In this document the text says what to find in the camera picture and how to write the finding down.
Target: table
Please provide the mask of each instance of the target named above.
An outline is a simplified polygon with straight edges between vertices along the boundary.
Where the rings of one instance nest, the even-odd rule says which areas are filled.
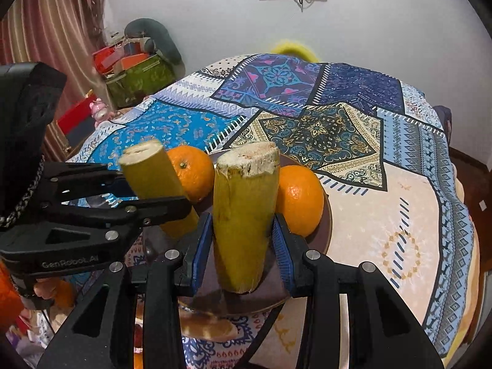
[[[439,119],[416,88],[343,63],[275,54],[223,59],[102,123],[72,161],[117,169],[124,148],[157,138],[212,153],[274,141],[311,168],[329,195],[334,261],[371,261],[411,308],[444,362],[476,306],[478,242],[456,196]],[[117,200],[108,196],[112,204]],[[143,260],[137,245],[128,264]],[[348,367],[346,298],[340,367]],[[232,367],[239,359],[294,368],[305,299],[232,318],[225,343],[183,337],[188,367]],[[260,346],[255,338],[263,338]]]

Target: red chair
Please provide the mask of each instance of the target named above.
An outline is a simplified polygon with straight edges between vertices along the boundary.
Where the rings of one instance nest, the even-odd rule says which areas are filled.
[[[71,146],[70,156],[80,149],[85,139],[94,131],[95,120],[91,115],[90,103],[97,96],[92,93],[89,97],[75,104],[63,116],[58,119],[57,124]]]

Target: orange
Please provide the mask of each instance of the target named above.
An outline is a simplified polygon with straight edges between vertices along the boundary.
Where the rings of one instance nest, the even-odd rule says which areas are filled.
[[[55,304],[60,308],[72,308],[75,305],[75,293],[71,283],[60,280],[55,291]]]
[[[300,165],[281,167],[275,211],[284,215],[292,233],[307,237],[323,215],[324,194],[311,169]]]
[[[167,151],[167,155],[192,204],[212,191],[215,170],[205,152],[190,145],[180,145]]]
[[[144,357],[142,354],[133,353],[133,368],[144,369]]]
[[[10,274],[0,260],[0,332],[5,333],[24,309],[21,298],[10,281]]]

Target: cut sugarcane end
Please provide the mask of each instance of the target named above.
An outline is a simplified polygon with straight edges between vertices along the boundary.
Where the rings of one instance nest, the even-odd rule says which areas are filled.
[[[273,173],[280,165],[279,149],[271,141],[259,141],[227,151],[217,159],[216,170],[229,177],[238,172],[241,177]]]
[[[156,155],[162,149],[164,149],[164,146],[159,140],[144,141],[123,150],[118,163],[122,166],[138,164]]]

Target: curtain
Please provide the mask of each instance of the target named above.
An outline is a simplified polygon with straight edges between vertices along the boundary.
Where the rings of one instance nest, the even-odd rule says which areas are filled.
[[[43,152],[62,161],[68,144],[56,120],[89,90],[110,101],[92,53],[104,46],[104,0],[15,0],[0,22],[0,64],[44,62],[67,75],[67,83],[46,130]]]

